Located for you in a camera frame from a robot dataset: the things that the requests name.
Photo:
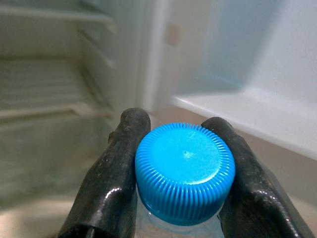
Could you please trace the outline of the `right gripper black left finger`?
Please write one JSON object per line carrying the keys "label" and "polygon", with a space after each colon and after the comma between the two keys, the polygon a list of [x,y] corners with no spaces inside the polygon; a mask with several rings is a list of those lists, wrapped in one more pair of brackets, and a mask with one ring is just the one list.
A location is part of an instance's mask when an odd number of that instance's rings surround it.
{"label": "right gripper black left finger", "polygon": [[122,112],[106,150],[88,170],[58,237],[134,237],[135,154],[150,130],[151,120],[145,110],[130,108]]}

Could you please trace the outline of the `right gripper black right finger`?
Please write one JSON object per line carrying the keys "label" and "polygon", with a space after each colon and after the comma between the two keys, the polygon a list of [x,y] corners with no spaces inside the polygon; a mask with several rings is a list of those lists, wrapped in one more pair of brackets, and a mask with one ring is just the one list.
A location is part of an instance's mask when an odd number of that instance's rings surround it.
{"label": "right gripper black right finger", "polygon": [[275,175],[226,120],[212,117],[202,127],[229,147],[236,172],[220,211],[226,238],[306,238],[308,226]]}

